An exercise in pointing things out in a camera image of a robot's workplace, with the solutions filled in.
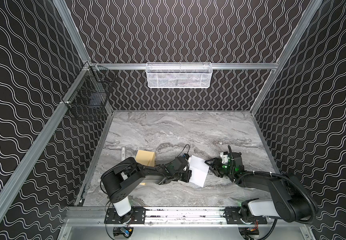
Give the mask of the blue floral letter paper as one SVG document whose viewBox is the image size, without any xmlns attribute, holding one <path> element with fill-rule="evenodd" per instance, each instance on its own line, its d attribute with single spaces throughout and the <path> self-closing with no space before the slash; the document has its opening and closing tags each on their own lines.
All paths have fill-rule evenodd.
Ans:
<svg viewBox="0 0 346 240">
<path fill-rule="evenodd" d="M 208 176 L 209 166 L 205 163 L 204 159 L 196 157 L 194 155 L 191 155 L 189 163 L 190 170 L 192 171 L 190 183 L 203 188 Z"/>
</svg>

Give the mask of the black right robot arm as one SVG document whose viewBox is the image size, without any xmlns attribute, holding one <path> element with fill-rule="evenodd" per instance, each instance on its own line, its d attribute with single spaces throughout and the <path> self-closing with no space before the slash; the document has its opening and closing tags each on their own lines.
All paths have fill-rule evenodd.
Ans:
<svg viewBox="0 0 346 240">
<path fill-rule="evenodd" d="M 273 217 L 285 222 L 311 224 L 318 207 L 308 191 L 294 175 L 272 172 L 247 171 L 242 154 L 222 152 L 219 158 L 205 161 L 209 170 L 219 177 L 227 177 L 241 187 L 268 192 L 267 200 L 250 199 L 241 203 L 239 215 L 243 222 L 250 223 L 258 217 Z"/>
</svg>

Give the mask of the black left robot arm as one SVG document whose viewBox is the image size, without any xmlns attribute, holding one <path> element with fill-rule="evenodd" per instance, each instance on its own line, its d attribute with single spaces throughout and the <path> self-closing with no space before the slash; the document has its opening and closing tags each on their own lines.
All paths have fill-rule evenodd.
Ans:
<svg viewBox="0 0 346 240">
<path fill-rule="evenodd" d="M 128 196 L 141 183 L 157 185 L 178 181 L 188 183 L 192 176 L 189 158 L 188 154 L 183 154 L 167 164 L 150 167 L 130 157 L 103 173 L 101 183 L 118 216 L 123 217 L 131 212 Z"/>
</svg>

